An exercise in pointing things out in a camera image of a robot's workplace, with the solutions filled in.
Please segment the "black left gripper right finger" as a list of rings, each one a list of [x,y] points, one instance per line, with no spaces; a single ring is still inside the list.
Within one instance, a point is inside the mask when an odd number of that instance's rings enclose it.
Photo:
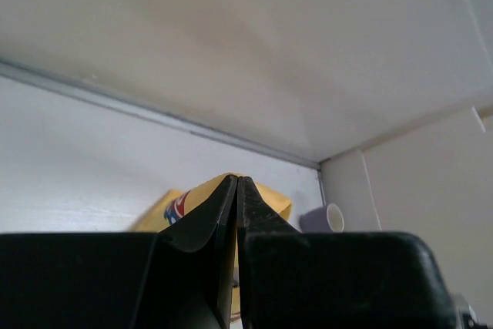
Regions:
[[[453,328],[430,248],[402,232],[300,233],[254,182],[237,187],[245,328]]]

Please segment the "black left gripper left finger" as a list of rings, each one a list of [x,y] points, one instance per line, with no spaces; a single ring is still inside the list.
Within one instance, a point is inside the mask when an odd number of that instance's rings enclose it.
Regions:
[[[1,237],[3,328],[227,328],[236,179],[159,233]]]

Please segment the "yellow car print cloth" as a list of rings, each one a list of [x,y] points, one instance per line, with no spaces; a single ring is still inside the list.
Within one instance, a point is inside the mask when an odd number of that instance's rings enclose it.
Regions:
[[[159,232],[166,229],[205,202],[229,175],[240,176],[239,173],[224,173],[191,190],[183,192],[176,189],[169,190],[131,226],[130,230]],[[288,220],[292,208],[291,200],[261,183],[255,182],[254,185],[262,200],[284,220]]]

